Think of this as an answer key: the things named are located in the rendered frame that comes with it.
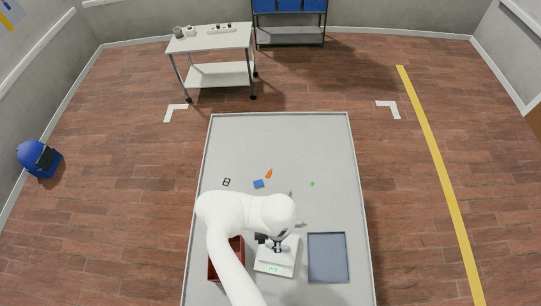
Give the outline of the white digital scale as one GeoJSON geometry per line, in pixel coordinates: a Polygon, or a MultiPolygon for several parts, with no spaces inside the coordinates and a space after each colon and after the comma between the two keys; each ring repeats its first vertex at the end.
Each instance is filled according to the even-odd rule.
{"type": "Polygon", "coordinates": [[[274,253],[274,249],[259,244],[254,270],[292,278],[299,237],[290,233],[281,242],[282,245],[290,246],[290,252],[274,253]]]}

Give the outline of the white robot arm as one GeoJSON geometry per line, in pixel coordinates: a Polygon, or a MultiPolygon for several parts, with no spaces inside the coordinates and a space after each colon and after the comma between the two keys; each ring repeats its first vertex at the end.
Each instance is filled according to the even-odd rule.
{"type": "Polygon", "coordinates": [[[268,306],[228,238],[250,230],[258,244],[285,239],[297,222],[293,200],[285,194],[266,197],[212,190],[198,197],[195,212],[208,228],[207,250],[232,306],[268,306]]]}

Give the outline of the blue rectangular block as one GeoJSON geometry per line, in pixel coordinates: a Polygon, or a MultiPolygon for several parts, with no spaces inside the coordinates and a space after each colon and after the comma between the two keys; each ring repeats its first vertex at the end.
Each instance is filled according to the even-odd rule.
{"type": "Polygon", "coordinates": [[[255,188],[262,187],[263,186],[263,180],[260,179],[260,180],[253,181],[253,184],[254,184],[255,188]]]}

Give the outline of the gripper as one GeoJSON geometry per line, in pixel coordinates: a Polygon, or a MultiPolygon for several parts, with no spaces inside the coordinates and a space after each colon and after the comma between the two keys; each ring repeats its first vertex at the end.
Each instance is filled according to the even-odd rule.
{"type": "MultiPolygon", "coordinates": [[[[271,238],[270,238],[271,239],[271,238]]],[[[273,240],[271,239],[272,242],[274,242],[274,246],[272,246],[272,249],[274,249],[274,253],[281,253],[281,242],[284,240],[273,240]]]]}

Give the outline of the red open box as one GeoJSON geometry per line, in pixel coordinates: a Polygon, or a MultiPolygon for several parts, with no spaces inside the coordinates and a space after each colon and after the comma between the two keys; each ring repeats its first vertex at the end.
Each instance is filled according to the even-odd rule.
{"type": "MultiPolygon", "coordinates": [[[[234,253],[237,255],[243,267],[245,268],[245,240],[243,239],[242,235],[236,235],[235,237],[228,238],[228,241],[234,253]]],[[[217,271],[211,261],[209,253],[207,262],[207,281],[221,282],[217,271]]]]}

